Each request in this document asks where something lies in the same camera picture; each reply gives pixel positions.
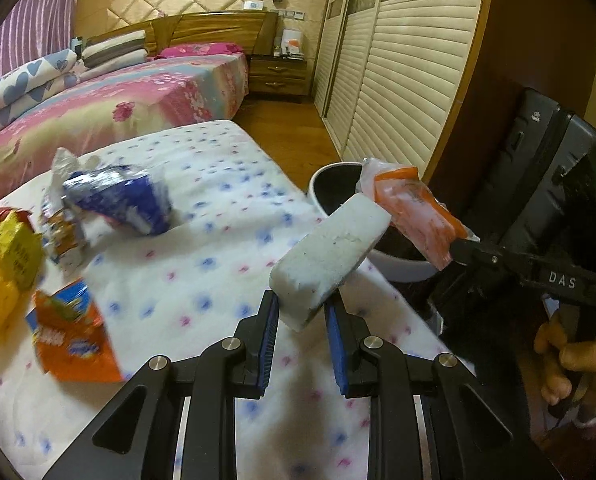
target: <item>orange snack box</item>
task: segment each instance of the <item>orange snack box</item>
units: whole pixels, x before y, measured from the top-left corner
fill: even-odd
[[[45,371],[60,381],[123,380],[102,316],[82,280],[53,296],[37,291],[34,304],[27,323]]]

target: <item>white sponge block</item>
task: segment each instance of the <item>white sponge block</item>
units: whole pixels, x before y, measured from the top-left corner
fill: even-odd
[[[358,193],[294,245],[269,277],[280,299],[280,319],[302,330],[376,246],[391,220],[382,207]]]

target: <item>wooden floor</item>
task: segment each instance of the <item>wooden floor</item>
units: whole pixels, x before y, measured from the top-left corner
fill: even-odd
[[[318,168],[340,160],[311,102],[248,98],[233,120],[302,190]]]

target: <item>pink floral bedsheet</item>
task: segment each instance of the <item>pink floral bedsheet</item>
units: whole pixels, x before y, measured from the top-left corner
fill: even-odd
[[[157,59],[76,85],[0,132],[0,199],[49,170],[61,146],[82,155],[176,126],[231,119],[247,93],[244,54]]]

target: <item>crumpled plastic wrapper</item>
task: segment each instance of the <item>crumpled plastic wrapper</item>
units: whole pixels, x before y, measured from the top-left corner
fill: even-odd
[[[64,204],[62,184],[72,173],[92,170],[100,159],[92,155],[81,165],[72,152],[58,148],[52,162],[52,179],[41,203],[40,229],[43,249],[64,272],[73,272],[84,260],[88,246],[80,219]]]
[[[142,235],[169,230],[171,202],[162,178],[138,166],[76,172],[63,184],[69,204],[129,225]]]
[[[416,167],[366,158],[356,190],[389,212],[398,231],[438,270],[451,263],[456,238],[479,240],[434,198]]]

